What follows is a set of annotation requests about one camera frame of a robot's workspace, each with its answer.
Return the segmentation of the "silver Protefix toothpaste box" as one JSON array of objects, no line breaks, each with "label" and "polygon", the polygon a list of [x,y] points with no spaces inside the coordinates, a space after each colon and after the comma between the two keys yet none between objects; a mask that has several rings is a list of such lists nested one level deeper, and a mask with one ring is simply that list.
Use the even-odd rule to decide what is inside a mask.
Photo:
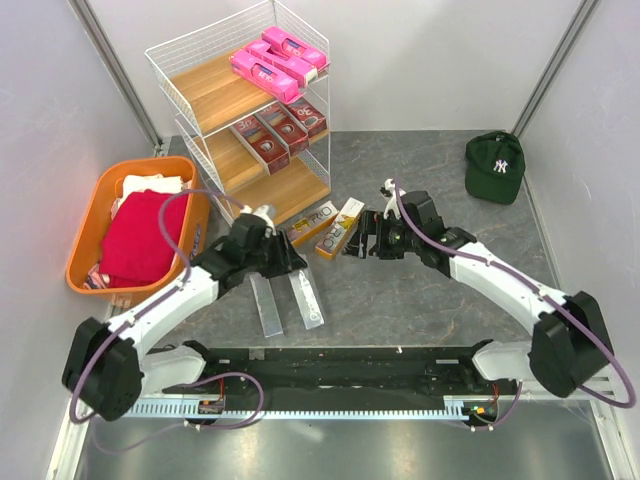
[{"label": "silver Protefix toothpaste box", "polygon": [[296,270],[288,278],[305,328],[312,330],[323,326],[323,308],[316,295],[317,288],[311,269]]}]

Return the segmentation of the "red 3D toothpaste box floor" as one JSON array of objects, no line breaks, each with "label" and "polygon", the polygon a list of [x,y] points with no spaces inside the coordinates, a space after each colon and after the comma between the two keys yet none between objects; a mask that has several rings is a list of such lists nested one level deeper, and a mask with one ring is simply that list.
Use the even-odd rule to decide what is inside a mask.
[{"label": "red 3D toothpaste box floor", "polygon": [[255,115],[239,120],[230,129],[268,175],[273,175],[290,164],[286,148]]}]

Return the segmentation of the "red 3D toothpaste box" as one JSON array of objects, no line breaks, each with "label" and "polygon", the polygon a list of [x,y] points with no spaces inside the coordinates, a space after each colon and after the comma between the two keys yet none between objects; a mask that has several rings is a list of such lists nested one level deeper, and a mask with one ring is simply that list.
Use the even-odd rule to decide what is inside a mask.
[{"label": "red 3D toothpaste box", "polygon": [[308,133],[280,104],[274,103],[259,110],[256,117],[281,141],[290,157],[309,147]]}]

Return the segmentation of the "pink toothpaste box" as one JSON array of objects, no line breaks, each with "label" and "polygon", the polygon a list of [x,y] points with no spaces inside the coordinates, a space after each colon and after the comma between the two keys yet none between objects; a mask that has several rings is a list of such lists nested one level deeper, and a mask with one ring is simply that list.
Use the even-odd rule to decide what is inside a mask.
[{"label": "pink toothpaste box", "polygon": [[318,70],[309,62],[290,57],[272,50],[272,46],[264,40],[249,43],[245,50],[256,58],[263,60],[293,78],[301,88],[306,88],[318,77]]},{"label": "pink toothpaste box", "polygon": [[229,60],[233,73],[261,88],[281,103],[290,104],[303,96],[296,80],[246,50],[236,51]]},{"label": "pink toothpaste box", "polygon": [[324,51],[277,26],[271,26],[264,30],[261,33],[261,39],[270,45],[275,54],[304,60],[319,72],[326,70],[330,65],[329,57]]}]

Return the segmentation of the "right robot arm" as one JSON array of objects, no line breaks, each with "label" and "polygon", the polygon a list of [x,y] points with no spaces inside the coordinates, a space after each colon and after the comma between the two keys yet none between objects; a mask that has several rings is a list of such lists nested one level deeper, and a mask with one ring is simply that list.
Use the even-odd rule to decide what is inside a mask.
[{"label": "right robot arm", "polygon": [[457,371],[465,391],[481,393],[496,380],[533,379],[566,398],[609,365],[611,342],[591,295],[568,295],[504,263],[469,232],[446,226],[425,191],[384,187],[381,193],[385,209],[361,214],[345,254],[379,260],[415,254],[423,265],[491,300],[530,336],[527,342],[476,346]]}]

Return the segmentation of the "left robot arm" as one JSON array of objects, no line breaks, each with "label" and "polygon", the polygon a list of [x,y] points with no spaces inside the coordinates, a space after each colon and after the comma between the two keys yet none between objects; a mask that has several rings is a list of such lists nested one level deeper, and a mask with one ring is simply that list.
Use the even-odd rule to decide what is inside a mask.
[{"label": "left robot arm", "polygon": [[211,392],[220,371],[203,354],[187,345],[163,352],[154,346],[190,315],[241,285],[247,275],[271,279],[307,266],[267,215],[241,214],[227,235],[161,290],[106,322],[90,317],[77,327],[62,374],[72,394],[72,421],[83,421],[76,413],[79,402],[114,421],[140,397],[166,388],[189,385],[198,393]]}]

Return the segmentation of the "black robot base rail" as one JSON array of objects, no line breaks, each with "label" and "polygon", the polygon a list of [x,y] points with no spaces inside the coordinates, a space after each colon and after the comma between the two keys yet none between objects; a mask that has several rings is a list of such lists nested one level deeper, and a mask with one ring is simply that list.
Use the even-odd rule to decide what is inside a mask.
[{"label": "black robot base rail", "polygon": [[202,378],[226,372],[255,377],[269,392],[277,388],[321,387],[411,389],[432,397],[513,395],[517,382],[486,380],[472,356],[487,340],[466,347],[233,347],[183,343],[205,360]]}]

